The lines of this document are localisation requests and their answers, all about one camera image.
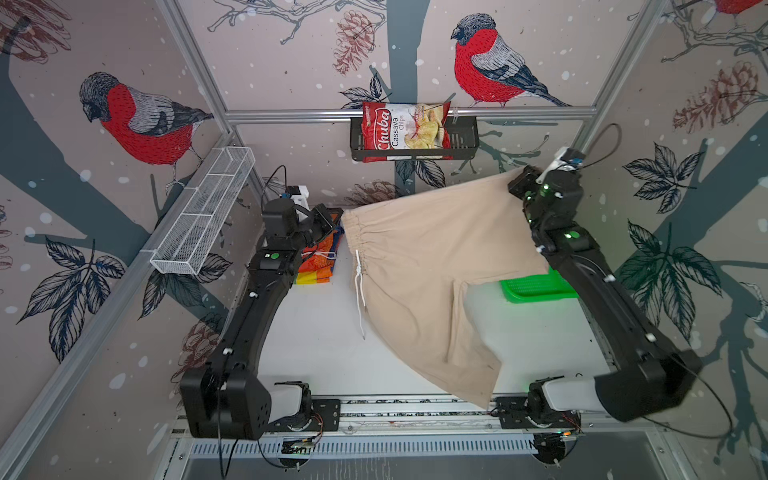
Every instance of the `colorful folded clothing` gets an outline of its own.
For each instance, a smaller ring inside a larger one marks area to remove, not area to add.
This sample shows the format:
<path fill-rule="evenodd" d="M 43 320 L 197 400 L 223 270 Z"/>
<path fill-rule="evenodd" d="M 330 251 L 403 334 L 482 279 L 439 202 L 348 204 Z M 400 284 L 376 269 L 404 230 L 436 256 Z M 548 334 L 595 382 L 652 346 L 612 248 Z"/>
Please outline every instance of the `colorful folded clothing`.
<path fill-rule="evenodd" d="M 305 260 L 299 267 L 296 285 L 313 285 L 331 281 L 333 266 L 336 264 L 336 252 L 339 250 L 343 235 L 344 229 L 339 225 L 317 247 L 304 249 L 301 254 Z"/>

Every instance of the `green basket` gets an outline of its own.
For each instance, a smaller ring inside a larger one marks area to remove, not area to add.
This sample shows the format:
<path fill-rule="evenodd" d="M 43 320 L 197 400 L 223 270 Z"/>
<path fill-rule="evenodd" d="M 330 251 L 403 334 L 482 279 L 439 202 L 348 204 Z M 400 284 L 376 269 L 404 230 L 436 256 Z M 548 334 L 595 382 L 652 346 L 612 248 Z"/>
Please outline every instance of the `green basket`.
<path fill-rule="evenodd" d="M 547 275 L 531 275 L 502 280 L 504 296 L 512 303 L 547 302 L 562 298 L 578 298 L 578 294 L 558 273 L 549 268 Z"/>

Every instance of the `bird head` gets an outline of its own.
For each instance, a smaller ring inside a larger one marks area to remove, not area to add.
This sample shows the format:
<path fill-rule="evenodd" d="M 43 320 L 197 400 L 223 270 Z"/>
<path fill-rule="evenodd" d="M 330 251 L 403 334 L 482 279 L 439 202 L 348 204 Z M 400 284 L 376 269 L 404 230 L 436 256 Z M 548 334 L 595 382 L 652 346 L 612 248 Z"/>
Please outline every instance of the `bird head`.
<path fill-rule="evenodd" d="M 493 21 L 487 13 L 473 13 L 467 15 L 456 25 L 451 34 L 451 39 L 458 41 L 461 45 L 467 45 L 478 31 L 486 28 L 496 28 L 496 22 Z"/>
<path fill-rule="evenodd" d="M 80 86 L 80 102 L 83 104 L 83 112 L 88 121 L 98 118 L 101 121 L 109 121 L 109 104 L 107 98 L 109 91 L 118 86 L 120 82 L 108 73 L 98 71 L 83 81 Z"/>

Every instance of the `red snack packaging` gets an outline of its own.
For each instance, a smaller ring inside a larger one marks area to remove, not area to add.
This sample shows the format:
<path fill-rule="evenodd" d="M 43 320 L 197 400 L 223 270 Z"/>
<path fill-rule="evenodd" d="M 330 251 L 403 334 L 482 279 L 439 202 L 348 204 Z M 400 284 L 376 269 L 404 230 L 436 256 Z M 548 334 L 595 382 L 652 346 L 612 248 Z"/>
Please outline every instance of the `red snack packaging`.
<path fill-rule="evenodd" d="M 362 105 L 362 136 L 366 150 L 417 150 L 450 148 L 445 134 L 445 119 L 451 107 L 445 104 Z M 364 157 L 362 161 L 408 160 L 406 157 Z M 442 155 L 419 155 L 417 158 L 446 159 Z"/>

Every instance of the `beige fabric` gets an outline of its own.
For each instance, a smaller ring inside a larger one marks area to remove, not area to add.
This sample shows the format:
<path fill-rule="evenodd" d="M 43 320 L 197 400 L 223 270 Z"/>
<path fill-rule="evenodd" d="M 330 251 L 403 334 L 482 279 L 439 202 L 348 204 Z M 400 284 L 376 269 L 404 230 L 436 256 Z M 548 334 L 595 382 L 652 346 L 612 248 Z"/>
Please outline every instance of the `beige fabric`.
<path fill-rule="evenodd" d="M 482 408 L 501 363 L 467 319 L 467 285 L 547 272 L 521 201 L 507 192 L 519 172 L 366 205 L 342 217 L 353 259 L 359 251 L 376 332 L 427 380 Z"/>

